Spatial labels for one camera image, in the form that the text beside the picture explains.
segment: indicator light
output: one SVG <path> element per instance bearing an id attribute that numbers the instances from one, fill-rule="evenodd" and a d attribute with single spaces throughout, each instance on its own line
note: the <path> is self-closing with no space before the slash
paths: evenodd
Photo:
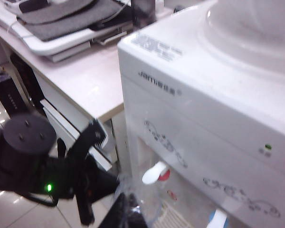
<path id="1" fill-rule="evenodd" d="M 266 144 L 266 145 L 265 145 L 265 148 L 268 149 L 268 150 L 271 150 L 271 149 L 272 149 L 272 146 L 271 146 L 270 144 Z"/>
<path id="2" fill-rule="evenodd" d="M 48 185 L 47 185 L 47 191 L 48 191 L 48 192 L 52 191 L 52 185 L 51 185 L 51 184 L 48 184 Z"/>

